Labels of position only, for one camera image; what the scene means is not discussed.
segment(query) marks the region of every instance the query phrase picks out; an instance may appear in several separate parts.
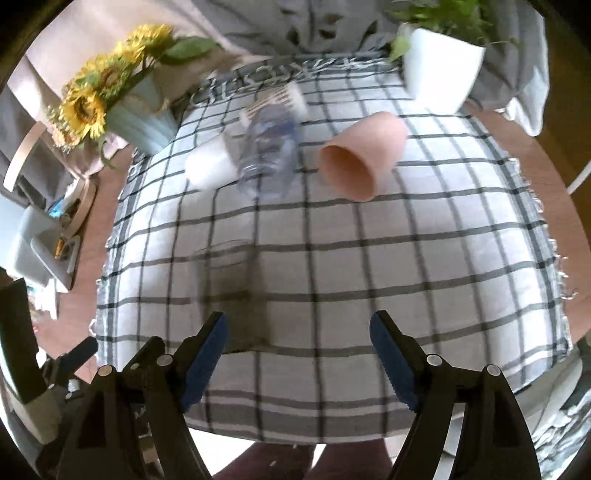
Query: pink cup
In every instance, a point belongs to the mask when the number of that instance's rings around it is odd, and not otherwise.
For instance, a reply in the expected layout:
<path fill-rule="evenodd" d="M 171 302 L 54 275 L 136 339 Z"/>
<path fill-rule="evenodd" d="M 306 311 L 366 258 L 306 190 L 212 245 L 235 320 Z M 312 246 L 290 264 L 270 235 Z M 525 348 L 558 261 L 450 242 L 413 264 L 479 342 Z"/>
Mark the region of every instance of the pink cup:
<path fill-rule="evenodd" d="M 367 202 L 382 191 L 407 139 L 403 121 L 377 112 L 351 125 L 318 153 L 325 182 L 347 200 Z"/>

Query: checkered cloth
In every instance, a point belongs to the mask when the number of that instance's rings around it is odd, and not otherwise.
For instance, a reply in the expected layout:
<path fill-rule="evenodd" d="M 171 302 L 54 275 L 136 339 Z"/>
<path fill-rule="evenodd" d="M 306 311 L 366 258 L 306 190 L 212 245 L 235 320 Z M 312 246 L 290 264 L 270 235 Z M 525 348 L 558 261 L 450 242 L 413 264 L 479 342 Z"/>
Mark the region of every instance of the checkered cloth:
<path fill-rule="evenodd" d="M 188 152 L 237 127 L 260 92 L 185 109 L 177 138 L 131 167 L 99 286 L 100 362 L 121 369 L 152 335 L 169 351 L 194 335 L 191 255 L 233 239 L 259 246 L 271 345 L 222 356 L 191 427 L 294 443 L 408 428 L 414 415 L 369 341 L 378 309 L 452 365 L 499 365 L 515 391 L 562 358 L 554 244 L 517 162 L 482 124 L 429 113 L 391 67 L 329 69 L 299 85 L 310 121 L 283 200 L 255 203 L 235 184 L 200 192 L 183 171 Z M 317 149 L 379 111 L 404 119 L 403 158 L 382 196 L 340 199 L 316 170 Z"/>

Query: brown floor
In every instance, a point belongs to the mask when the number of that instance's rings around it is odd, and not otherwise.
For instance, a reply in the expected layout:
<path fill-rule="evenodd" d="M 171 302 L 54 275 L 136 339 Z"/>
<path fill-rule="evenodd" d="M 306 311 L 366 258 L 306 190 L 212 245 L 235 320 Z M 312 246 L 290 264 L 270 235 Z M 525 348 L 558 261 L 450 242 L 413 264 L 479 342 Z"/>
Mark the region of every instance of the brown floor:
<path fill-rule="evenodd" d="M 570 285 L 580 294 L 567 303 L 566 309 L 571 334 L 578 339 L 591 328 L 587 315 L 591 312 L 591 277 L 587 274 L 591 271 L 591 252 L 573 202 L 552 161 L 535 138 L 497 113 L 480 113 L 478 117 L 500 145 L 520 159 L 523 175 L 530 179 L 545 204 L 544 216 L 550 235 L 558 241 L 559 253 L 571 259 L 565 270 L 570 274 Z M 130 160 L 131 149 L 126 148 L 113 159 L 116 170 L 104 168 L 98 174 L 98 193 L 83 232 L 73 289 L 60 296 L 58 320 L 43 319 L 38 324 L 38 342 L 52 356 L 68 351 L 88 335 L 88 326 L 96 310 L 95 282 L 106 258 L 105 242 L 111 233 L 117 196 L 125 183 Z M 90 381 L 95 371 L 93 359 L 79 375 Z"/>
<path fill-rule="evenodd" d="M 538 141 L 569 185 L 591 160 L 591 53 L 560 21 L 546 22 L 550 94 Z M 591 178 L 573 194 L 591 239 Z"/>
<path fill-rule="evenodd" d="M 96 313 L 96 280 L 105 262 L 105 243 L 111 234 L 117 197 L 127 178 L 131 152 L 128 147 L 117 153 L 113 158 L 116 170 L 103 168 L 94 177 L 98 188 L 81 231 L 82 247 L 73 288 L 60 295 L 56 321 L 43 315 L 37 323 L 37 342 L 54 358 L 71 350 L 89 334 L 88 327 Z M 93 358 L 77 373 L 89 382 L 95 372 L 96 359 Z"/>

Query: white flower pot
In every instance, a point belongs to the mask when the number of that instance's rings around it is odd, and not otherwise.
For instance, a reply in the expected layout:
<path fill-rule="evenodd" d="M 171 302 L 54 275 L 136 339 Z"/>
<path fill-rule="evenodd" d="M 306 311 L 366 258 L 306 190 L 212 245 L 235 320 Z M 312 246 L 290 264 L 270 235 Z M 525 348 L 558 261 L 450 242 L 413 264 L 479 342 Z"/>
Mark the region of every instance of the white flower pot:
<path fill-rule="evenodd" d="M 410 24 L 403 25 L 400 34 L 411 45 L 404 54 L 408 94 L 433 113 L 456 113 L 472 90 L 486 47 Z"/>

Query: sunflower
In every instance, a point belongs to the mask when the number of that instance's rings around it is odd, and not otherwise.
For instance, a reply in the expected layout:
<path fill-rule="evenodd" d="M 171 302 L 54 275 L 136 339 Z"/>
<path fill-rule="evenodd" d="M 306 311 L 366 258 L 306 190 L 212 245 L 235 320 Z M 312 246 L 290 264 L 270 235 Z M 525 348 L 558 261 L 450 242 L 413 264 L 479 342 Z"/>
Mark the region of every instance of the sunflower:
<path fill-rule="evenodd" d="M 105 133 L 105 104 L 92 87 L 74 88 L 60 105 L 60 119 L 76 137 L 99 138 Z"/>
<path fill-rule="evenodd" d="M 80 137 L 74 135 L 72 132 L 69 132 L 66 129 L 60 130 L 57 127 L 54 129 L 53 133 L 51 134 L 51 137 L 57 147 L 62 148 L 66 151 L 74 148 L 76 145 L 80 143 L 81 140 Z"/>
<path fill-rule="evenodd" d="M 126 50 L 97 55 L 94 59 L 88 60 L 75 77 L 64 85 L 64 97 L 86 86 L 99 92 L 101 98 L 109 99 L 116 96 L 137 65 L 137 61 L 132 60 L 133 57 Z"/>
<path fill-rule="evenodd" d="M 145 45 L 127 45 L 125 42 L 117 42 L 113 55 L 125 59 L 129 63 L 139 64 L 145 56 Z"/>
<path fill-rule="evenodd" d="M 132 48 L 143 47 L 146 50 L 155 50 L 172 44 L 173 28 L 170 25 L 140 25 L 132 33 L 125 43 Z"/>

